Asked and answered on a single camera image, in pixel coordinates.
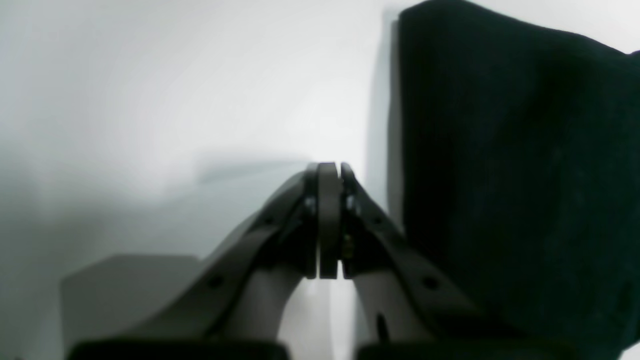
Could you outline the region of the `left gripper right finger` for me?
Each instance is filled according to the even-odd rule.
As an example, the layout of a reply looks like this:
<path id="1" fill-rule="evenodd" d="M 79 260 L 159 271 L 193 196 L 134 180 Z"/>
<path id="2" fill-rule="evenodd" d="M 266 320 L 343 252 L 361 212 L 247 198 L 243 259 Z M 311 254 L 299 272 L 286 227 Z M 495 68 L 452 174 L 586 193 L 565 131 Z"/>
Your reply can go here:
<path id="1" fill-rule="evenodd" d="M 318 164 L 319 276 L 351 280 L 374 340 L 357 360 L 576 360 L 489 315 L 403 237 L 349 164 Z"/>

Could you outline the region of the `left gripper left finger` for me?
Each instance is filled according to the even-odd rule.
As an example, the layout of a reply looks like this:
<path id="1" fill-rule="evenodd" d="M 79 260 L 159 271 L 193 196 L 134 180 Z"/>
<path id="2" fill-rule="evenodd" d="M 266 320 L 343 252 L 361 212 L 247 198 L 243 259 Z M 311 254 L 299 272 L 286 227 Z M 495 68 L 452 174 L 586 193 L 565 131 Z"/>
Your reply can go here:
<path id="1" fill-rule="evenodd" d="M 316 276 L 321 166 L 280 187 L 208 262 L 120 254 L 67 279 L 69 360 L 288 360 L 277 340 Z"/>

